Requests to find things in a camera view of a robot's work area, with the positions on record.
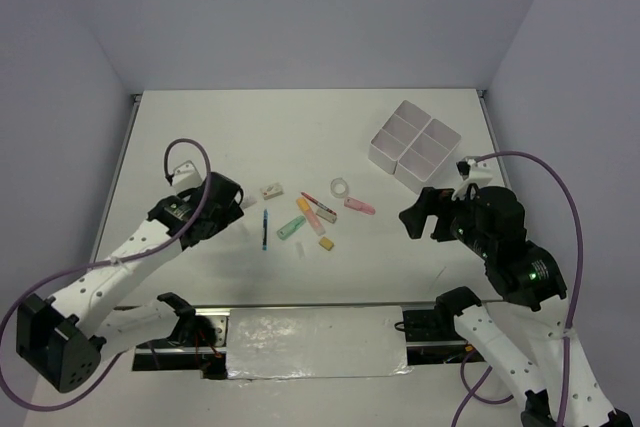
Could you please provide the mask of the blue gel pen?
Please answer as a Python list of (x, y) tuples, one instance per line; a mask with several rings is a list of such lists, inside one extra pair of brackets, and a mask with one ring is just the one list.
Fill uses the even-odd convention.
[(269, 228), (268, 226), (269, 226), (269, 213), (268, 213), (268, 210), (265, 208), (263, 210), (263, 219), (262, 219), (262, 241), (261, 241), (262, 251), (268, 250), (268, 228)]

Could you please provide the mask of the clear plastic pen cap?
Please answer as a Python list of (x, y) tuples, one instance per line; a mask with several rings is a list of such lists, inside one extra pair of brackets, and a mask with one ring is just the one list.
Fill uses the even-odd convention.
[(305, 250), (303, 245), (300, 242), (297, 242), (295, 246), (296, 246), (296, 252), (298, 254), (298, 257), (300, 259), (303, 259), (305, 257)]

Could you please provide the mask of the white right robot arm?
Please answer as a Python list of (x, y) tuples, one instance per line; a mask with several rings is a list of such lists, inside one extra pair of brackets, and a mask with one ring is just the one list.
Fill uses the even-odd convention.
[(459, 287), (436, 300), (435, 327), (462, 337), (499, 375), (524, 426), (629, 426), (596, 380), (574, 329), (567, 327), (567, 287), (553, 256), (527, 238), (525, 209), (509, 189), (470, 185), (465, 194), (425, 187), (399, 215), (412, 239), (436, 217), (437, 242), (457, 240), (484, 263), (485, 275), (510, 307), (533, 355), (497, 326), (479, 298)]

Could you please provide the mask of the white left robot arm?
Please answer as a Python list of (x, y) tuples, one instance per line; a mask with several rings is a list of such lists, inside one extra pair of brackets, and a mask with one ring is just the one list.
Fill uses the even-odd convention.
[(199, 187), (160, 200), (102, 265), (17, 308), (16, 351), (60, 393), (83, 385), (105, 360), (139, 344), (189, 343), (203, 317), (173, 292), (128, 310), (120, 302), (161, 266), (223, 231), (243, 215), (241, 186), (211, 172)]

